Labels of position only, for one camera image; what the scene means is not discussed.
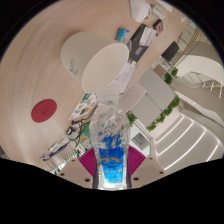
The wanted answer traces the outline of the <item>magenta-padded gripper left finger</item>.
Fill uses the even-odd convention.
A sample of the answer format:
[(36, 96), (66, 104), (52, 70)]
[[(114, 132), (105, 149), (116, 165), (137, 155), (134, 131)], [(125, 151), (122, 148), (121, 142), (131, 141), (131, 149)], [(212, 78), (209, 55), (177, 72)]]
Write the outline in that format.
[(94, 149), (86, 151), (80, 158), (71, 159), (58, 176), (84, 188), (92, 189), (96, 174)]

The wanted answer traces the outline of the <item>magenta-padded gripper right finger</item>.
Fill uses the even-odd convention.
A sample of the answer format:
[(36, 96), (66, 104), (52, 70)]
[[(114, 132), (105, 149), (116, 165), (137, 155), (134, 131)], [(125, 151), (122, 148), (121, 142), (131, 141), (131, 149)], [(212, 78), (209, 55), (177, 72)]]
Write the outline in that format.
[(144, 156), (134, 147), (128, 149), (128, 187), (140, 188), (165, 176), (165, 170), (158, 161)]

